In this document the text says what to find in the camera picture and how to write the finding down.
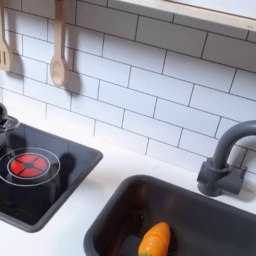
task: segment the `carrot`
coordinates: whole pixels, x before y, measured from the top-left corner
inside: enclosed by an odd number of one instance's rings
[[[171,239],[170,227],[161,222],[152,227],[143,237],[139,256],[166,256]]]

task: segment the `wooden shelf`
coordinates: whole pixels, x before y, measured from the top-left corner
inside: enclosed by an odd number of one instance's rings
[[[177,13],[197,19],[216,22],[232,27],[256,31],[256,19],[240,17],[232,14],[221,13],[199,7],[188,6],[180,3],[172,3],[165,0],[119,0],[134,5],[145,6],[165,12]]]

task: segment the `subway tile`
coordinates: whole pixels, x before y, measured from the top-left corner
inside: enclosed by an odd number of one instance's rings
[[[238,122],[226,119],[226,118],[221,118],[220,121],[220,125],[218,128],[218,132],[216,134],[216,138],[220,139],[221,136],[228,130],[230,129],[232,126],[238,124]],[[248,148],[248,149],[252,149],[256,151],[256,136],[248,136],[245,137],[241,140],[239,140],[237,143],[237,145]]]
[[[37,40],[31,37],[23,37],[23,55],[45,63],[50,63],[54,54],[54,44]],[[73,50],[65,48],[65,57],[68,69],[73,69]]]
[[[247,40],[256,43],[256,32],[251,31]]]
[[[54,43],[54,22],[51,20],[48,22],[48,41]],[[80,51],[101,55],[103,34],[67,24],[65,45]]]
[[[199,20],[199,19],[178,15],[178,14],[175,15],[173,22],[176,24],[203,29],[209,32],[236,37],[239,39],[246,39],[247,33],[248,33],[247,30],[245,29],[230,27],[230,26],[219,24],[219,23],[210,22],[206,20]]]
[[[256,44],[210,33],[203,58],[255,72]]]
[[[47,64],[13,54],[11,71],[40,82],[46,82]]]
[[[248,171],[256,174],[256,152],[248,150],[244,161],[243,166],[246,166],[248,168]]]
[[[187,105],[193,84],[132,67],[129,88]]]
[[[74,94],[72,95],[71,110],[119,127],[121,127],[124,114],[124,110],[121,108]]]
[[[201,86],[195,86],[190,106],[240,122],[256,119],[256,102]]]
[[[95,137],[140,154],[145,154],[148,143],[143,136],[101,122],[96,122]]]
[[[140,14],[142,16],[148,16],[151,18],[159,19],[159,20],[165,20],[172,22],[173,20],[173,14],[165,11],[160,11],[157,9],[135,5],[127,2],[122,2],[119,0],[109,0],[108,6],[114,9],[123,10],[126,12],[136,13]]]
[[[181,134],[181,128],[177,126],[130,111],[125,111],[123,128],[174,146],[178,145]]]
[[[83,2],[107,6],[108,0],[81,0]]]
[[[157,100],[155,118],[180,127],[214,136],[220,118],[196,109]]]
[[[24,95],[3,89],[3,104],[21,115],[45,119],[46,104]]]
[[[15,10],[5,10],[5,29],[47,40],[47,19]]]
[[[21,10],[21,0],[5,0],[4,6],[11,9]]]
[[[134,14],[77,2],[76,24],[81,27],[134,39],[137,19],[138,16]]]
[[[0,71],[0,85],[2,88],[23,94],[23,77]]]
[[[182,54],[168,52],[164,74],[228,92],[235,69]]]
[[[99,100],[151,117],[156,104],[155,97],[102,81]]]
[[[196,173],[200,171],[203,161],[206,160],[203,156],[154,140],[149,140],[147,155]]]
[[[99,83],[100,82],[98,79],[69,71],[68,82],[65,86],[61,88],[66,89],[70,92],[97,99]],[[50,68],[48,68],[48,84],[53,85]]]
[[[140,17],[136,40],[168,50],[200,57],[206,32]]]
[[[28,78],[24,79],[24,95],[70,109],[71,94],[69,92]]]
[[[5,38],[12,53],[22,55],[22,35],[5,31]]]
[[[217,144],[217,139],[183,130],[179,147],[205,157],[212,157]],[[240,167],[245,151],[244,148],[234,146],[228,158],[228,164]]]
[[[103,56],[151,71],[162,72],[165,50],[106,35]]]
[[[128,86],[130,67],[122,63],[75,51],[74,69],[88,76]]]
[[[68,1],[67,22],[75,24],[76,0]],[[55,4],[52,0],[22,0],[22,11],[46,17],[55,18]]]
[[[256,100],[256,74],[237,70],[230,92],[238,96]]]
[[[93,136],[94,120],[79,114],[47,105],[47,120],[62,125],[63,129]]]

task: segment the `stove burner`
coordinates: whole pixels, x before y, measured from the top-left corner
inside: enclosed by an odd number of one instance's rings
[[[19,187],[33,187],[49,182],[60,171],[60,161],[41,148],[21,148],[0,159],[0,178]]]
[[[34,178],[49,170],[49,160],[38,154],[23,154],[14,157],[8,165],[11,174],[18,177]]]

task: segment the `black cooktop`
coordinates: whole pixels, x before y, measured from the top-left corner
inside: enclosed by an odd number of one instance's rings
[[[26,125],[8,132],[0,152],[0,220],[39,231],[102,157]]]

